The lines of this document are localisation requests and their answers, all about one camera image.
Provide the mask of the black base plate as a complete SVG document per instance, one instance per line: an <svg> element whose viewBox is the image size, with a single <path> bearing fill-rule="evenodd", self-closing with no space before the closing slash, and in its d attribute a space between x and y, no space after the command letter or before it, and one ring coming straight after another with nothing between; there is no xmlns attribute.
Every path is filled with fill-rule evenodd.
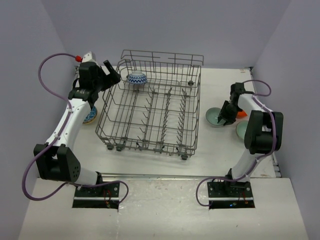
<svg viewBox="0 0 320 240"><path fill-rule="evenodd" d="M211 180L207 182L209 209L255 208L251 183Z"/></svg>
<svg viewBox="0 0 320 240"><path fill-rule="evenodd" d="M119 209L120 183L100 187L77 187L72 208L76 209Z"/></svg>

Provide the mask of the orange bowl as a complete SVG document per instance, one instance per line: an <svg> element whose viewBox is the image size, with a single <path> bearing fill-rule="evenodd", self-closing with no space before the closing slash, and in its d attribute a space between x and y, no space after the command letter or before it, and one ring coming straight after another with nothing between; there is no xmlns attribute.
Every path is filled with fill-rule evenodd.
<svg viewBox="0 0 320 240"><path fill-rule="evenodd" d="M237 113L236 118L237 118L237 119L242 119L242 118L245 118L245 117L247 117L247 116L248 116L247 113L246 113L245 111L241 110L241 111L239 111L239 112Z"/></svg>

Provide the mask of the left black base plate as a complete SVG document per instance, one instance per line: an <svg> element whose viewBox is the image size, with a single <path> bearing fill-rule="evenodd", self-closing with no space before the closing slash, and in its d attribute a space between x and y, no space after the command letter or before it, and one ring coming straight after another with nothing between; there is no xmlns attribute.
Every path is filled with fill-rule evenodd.
<svg viewBox="0 0 320 240"><path fill-rule="evenodd" d="M120 183L100 187L77 187L72 208L76 209L119 209Z"/></svg>

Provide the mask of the blue zigzag patterned bowl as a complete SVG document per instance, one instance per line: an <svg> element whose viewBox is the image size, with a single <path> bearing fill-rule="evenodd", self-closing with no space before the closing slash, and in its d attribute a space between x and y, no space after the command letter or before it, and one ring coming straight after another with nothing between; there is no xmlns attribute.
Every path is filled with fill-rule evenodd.
<svg viewBox="0 0 320 240"><path fill-rule="evenodd" d="M129 84L144 85L148 82L147 76L142 71L133 71L127 76L126 80Z"/></svg>

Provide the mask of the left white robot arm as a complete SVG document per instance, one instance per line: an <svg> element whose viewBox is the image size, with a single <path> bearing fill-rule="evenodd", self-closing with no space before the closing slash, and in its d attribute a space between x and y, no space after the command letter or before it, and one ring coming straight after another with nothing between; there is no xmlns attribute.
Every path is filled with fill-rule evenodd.
<svg viewBox="0 0 320 240"><path fill-rule="evenodd" d="M42 179L86 186L87 192L94 197L101 195L104 190L101 175L82 167L73 148L81 125L99 98L99 92L121 81L108 60L103 64L108 74L94 61L80 63L79 76L68 94L62 119L46 143L37 144L33 150Z"/></svg>

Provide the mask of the pale blue dotted bowl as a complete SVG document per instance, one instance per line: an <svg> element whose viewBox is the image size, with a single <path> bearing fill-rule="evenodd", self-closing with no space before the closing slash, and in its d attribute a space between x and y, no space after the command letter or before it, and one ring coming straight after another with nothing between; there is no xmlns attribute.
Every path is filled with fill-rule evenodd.
<svg viewBox="0 0 320 240"><path fill-rule="evenodd" d="M212 125L212 126L222 126L224 122L218 121L218 116L221 109L219 107L211 107L209 108L205 113L206 120Z"/></svg>

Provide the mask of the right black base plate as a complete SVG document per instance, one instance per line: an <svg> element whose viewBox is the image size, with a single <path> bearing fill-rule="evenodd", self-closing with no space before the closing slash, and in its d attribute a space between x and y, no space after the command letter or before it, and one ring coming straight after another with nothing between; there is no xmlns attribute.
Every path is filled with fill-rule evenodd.
<svg viewBox="0 0 320 240"><path fill-rule="evenodd" d="M211 180L207 182L209 209L255 208L251 183Z"/></svg>

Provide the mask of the mint green flower bowl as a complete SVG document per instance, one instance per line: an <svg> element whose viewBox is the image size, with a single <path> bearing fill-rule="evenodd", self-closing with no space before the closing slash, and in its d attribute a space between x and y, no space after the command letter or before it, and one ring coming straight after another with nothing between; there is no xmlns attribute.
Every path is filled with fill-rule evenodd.
<svg viewBox="0 0 320 240"><path fill-rule="evenodd" d="M238 138L240 140L242 140L242 141L245 139L247 126L248 126L248 121L247 120L240 121L236 125L236 134L237 134Z"/></svg>

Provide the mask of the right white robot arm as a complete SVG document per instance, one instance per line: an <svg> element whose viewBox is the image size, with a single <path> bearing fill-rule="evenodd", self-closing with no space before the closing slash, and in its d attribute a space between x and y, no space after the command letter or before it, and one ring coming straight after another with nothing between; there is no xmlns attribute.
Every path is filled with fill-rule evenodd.
<svg viewBox="0 0 320 240"><path fill-rule="evenodd" d="M225 126L233 124L240 111L249 116L244 135L245 150L227 175L218 178L224 181L223 191L227 196L239 193L240 183L249 182L259 163L281 147L284 115L271 110L258 99L258 96L269 95L247 91L244 82L236 82L230 86L230 98L223 103L218 114L217 121L224 121Z"/></svg>

